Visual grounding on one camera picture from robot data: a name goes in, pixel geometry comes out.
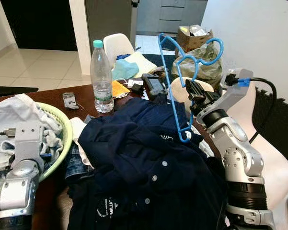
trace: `dark doorway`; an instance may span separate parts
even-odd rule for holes
[[[68,0],[1,0],[19,48],[77,51]]]

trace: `trash bag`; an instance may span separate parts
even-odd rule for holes
[[[186,55],[192,55],[196,57],[196,59],[202,58],[203,60],[209,62],[216,58],[218,51],[214,48],[213,42],[209,44],[203,44],[200,48],[194,49],[186,53]],[[179,77],[178,69],[177,69],[177,62],[182,59],[182,56],[178,57],[173,62],[172,68],[172,78],[175,79]],[[210,84],[214,90],[217,90],[219,87],[219,82],[221,80],[222,74],[222,67],[221,67],[221,60],[219,59],[213,65],[205,66],[198,63],[199,71],[197,74],[198,80],[204,81]],[[195,72],[195,64],[192,59],[187,58],[183,62],[180,63],[180,70],[182,77],[189,77],[193,78]]]

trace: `wooden table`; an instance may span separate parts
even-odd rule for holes
[[[62,93],[64,92],[74,92],[76,101],[84,109],[71,110],[64,107]],[[27,93],[34,101],[43,102],[55,106],[66,114],[66,116],[71,119],[73,117],[79,117],[84,120],[86,115],[101,116],[94,106],[94,94],[91,85],[70,87],[57,90],[48,90],[41,92],[31,92]],[[141,95],[135,93],[129,93],[127,97],[121,99],[115,99],[116,109],[119,106],[125,104],[128,100],[133,97],[140,97]],[[0,102],[12,96],[0,97]],[[210,145],[216,156],[220,156],[218,150],[212,143],[209,135],[196,121],[193,125],[198,129],[198,131],[205,137],[205,141]],[[45,179],[37,190],[36,202],[35,202],[35,213],[33,216],[33,227],[34,230],[59,230],[60,226],[60,213],[56,205],[56,197],[58,194],[66,187],[64,183],[64,169],[59,167],[54,173],[52,173],[47,179]]]

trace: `laundry basket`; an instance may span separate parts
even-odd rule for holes
[[[45,103],[38,103],[38,104],[40,105],[43,111],[46,111],[49,114],[51,114],[63,126],[62,141],[64,145],[64,149],[62,150],[58,159],[54,162],[53,165],[50,166],[50,168],[44,171],[39,177],[39,182],[41,182],[44,179],[46,179],[62,163],[62,161],[66,157],[72,143],[72,127],[68,117],[62,111],[49,104]]]

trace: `plastic bottle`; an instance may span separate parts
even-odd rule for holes
[[[95,108],[100,113],[108,113],[114,107],[112,73],[103,49],[103,42],[101,40],[95,40],[93,46],[91,80],[95,95]]]

